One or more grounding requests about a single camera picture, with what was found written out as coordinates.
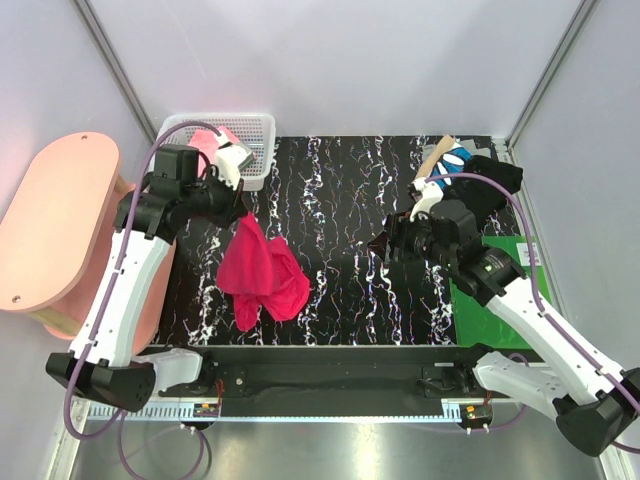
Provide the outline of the crimson red t-shirt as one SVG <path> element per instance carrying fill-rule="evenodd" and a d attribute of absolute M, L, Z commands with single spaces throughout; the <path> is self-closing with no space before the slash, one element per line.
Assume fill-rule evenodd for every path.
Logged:
<path fill-rule="evenodd" d="M 286 240 L 267 239 L 253 214 L 238 225 L 216 275 L 218 288 L 232 297 L 237 327 L 253 329 L 259 310 L 276 322 L 293 320 L 309 300 L 311 282 Z"/>

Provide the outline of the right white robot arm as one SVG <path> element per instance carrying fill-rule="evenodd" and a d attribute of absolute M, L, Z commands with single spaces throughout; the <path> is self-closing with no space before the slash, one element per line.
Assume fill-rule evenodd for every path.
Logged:
<path fill-rule="evenodd" d="M 385 262 L 426 260 L 454 285 L 504 320 L 549 371 L 516 363 L 497 351 L 454 371 L 466 396 L 505 394 L 555 422 L 580 452 L 597 457 L 639 417 L 639 371 L 599 351 L 541 297 L 531 273 L 505 251 L 484 245 L 473 213 L 458 200 L 429 210 L 392 214 L 368 244 Z"/>

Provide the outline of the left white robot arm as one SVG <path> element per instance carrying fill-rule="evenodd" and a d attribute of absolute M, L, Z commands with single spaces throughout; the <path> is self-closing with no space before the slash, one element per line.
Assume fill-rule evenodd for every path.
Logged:
<path fill-rule="evenodd" d="M 199 354 L 137 356 L 134 337 L 179 230 L 195 217 L 229 228 L 246 216 L 240 167 L 252 159 L 247 147 L 233 143 L 212 156 L 184 145 L 158 148 L 152 169 L 118 204 L 107 267 L 84 325 L 67 352 L 47 360 L 46 373 L 69 396 L 137 412 L 175 385 L 196 396 L 214 388 L 216 372 Z"/>

